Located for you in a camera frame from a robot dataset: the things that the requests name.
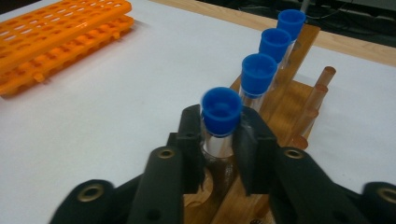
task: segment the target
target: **white tabletop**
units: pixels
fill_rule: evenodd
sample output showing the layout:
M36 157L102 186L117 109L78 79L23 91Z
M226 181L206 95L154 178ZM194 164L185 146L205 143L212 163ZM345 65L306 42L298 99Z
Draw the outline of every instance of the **white tabletop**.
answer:
M46 6L43 0L0 21ZM46 223L77 184L116 187L140 175L176 132L181 110L230 86L261 32L152 3L132 2L131 33L11 99L0 98L0 223ZM396 184L396 68L313 47L296 77L337 69L308 152L338 184Z

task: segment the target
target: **blue cap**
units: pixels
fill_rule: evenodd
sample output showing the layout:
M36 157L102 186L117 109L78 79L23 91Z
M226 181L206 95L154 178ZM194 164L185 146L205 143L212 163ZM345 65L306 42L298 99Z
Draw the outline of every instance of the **blue cap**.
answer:
M290 42L290 35L286 31L276 28L266 29L262 32L259 53L269 55L276 63L280 63Z
M268 90L277 64L273 58L265 54L250 54L242 61L241 87L251 95L260 96Z
M277 16L276 28L288 32L291 36L291 41L293 41L300 34L305 19L306 16L303 12L296 9L287 9L281 11Z
M217 87L209 90L201 105L206 130L217 137L230 135L239 123L242 100L230 88Z

